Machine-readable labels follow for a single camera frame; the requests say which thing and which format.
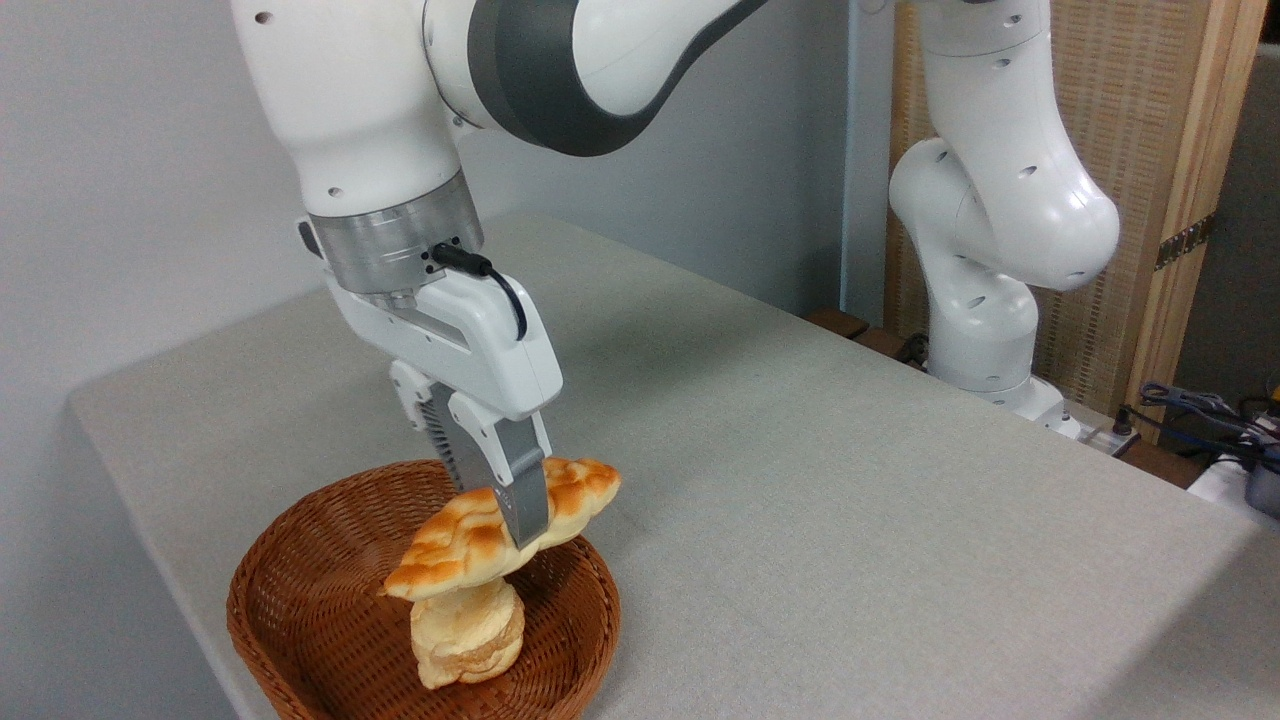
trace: golden brown crust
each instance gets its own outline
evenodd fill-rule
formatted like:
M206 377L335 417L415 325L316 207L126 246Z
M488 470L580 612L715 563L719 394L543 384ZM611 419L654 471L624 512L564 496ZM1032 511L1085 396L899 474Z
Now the golden brown crust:
M567 542L618 492L618 471L598 460L543 460L550 521L547 532L517 550L489 488L451 500L413 536L408 551L383 588L411 601L451 589L475 587L513 573L534 553Z

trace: cable connector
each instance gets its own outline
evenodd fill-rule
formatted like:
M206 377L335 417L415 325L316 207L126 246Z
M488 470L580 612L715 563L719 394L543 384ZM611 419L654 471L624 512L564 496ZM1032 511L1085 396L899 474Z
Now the cable connector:
M493 269L493 261L479 252L468 252L448 242L436 243L428 256L445 268L477 278L492 278L493 282L498 283L498 287L507 293L507 300L511 301L511 310L516 314L516 342L525 340L525 333L529 332L529 318L525 315L525 305L520 302L516 288L511 287L507 278Z
M445 268L453 268L477 278L486 278L493 272L493 263L484 255L467 252L447 242L440 242L431 249L431 259Z

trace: metal hinge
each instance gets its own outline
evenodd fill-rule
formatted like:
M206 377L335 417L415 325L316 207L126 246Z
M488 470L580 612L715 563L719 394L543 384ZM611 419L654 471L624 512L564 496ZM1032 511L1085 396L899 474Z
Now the metal hinge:
M1213 232L1215 217L1216 213L1210 213L1201 222L1161 242L1160 250L1156 252L1156 269L1161 270L1174 260L1204 245L1208 241L1210 233Z

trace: fake bread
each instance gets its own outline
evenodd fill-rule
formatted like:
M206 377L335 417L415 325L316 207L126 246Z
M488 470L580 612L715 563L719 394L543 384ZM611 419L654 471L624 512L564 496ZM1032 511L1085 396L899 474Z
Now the fake bread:
M413 603L410 633L428 689L483 683L506 673L525 642L525 605L507 580Z
M525 606L503 575L543 548L567 542L618 493L622 478L595 460L543 461L547 532L524 550L507 532L489 488L451 500L413 536L387 594L413 601L410 633L428 689L481 683L506 673L524 646Z
M413 536L399 568L383 583L387 594L417 602L515 573L539 550L577 537L622 484L617 470L589 459L548 457L543 460L543 471L549 518L545 533L517 550L494 492L489 488L465 492Z

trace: white wall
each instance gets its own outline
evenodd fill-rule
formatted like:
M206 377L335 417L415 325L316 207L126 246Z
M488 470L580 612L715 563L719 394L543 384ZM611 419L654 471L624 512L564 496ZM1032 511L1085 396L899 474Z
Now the white wall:
M611 158L468 140L483 211L559 215L787 310L835 302L845 22L774 0ZM319 286L225 4L0 3L0 717L229 716L64 411Z

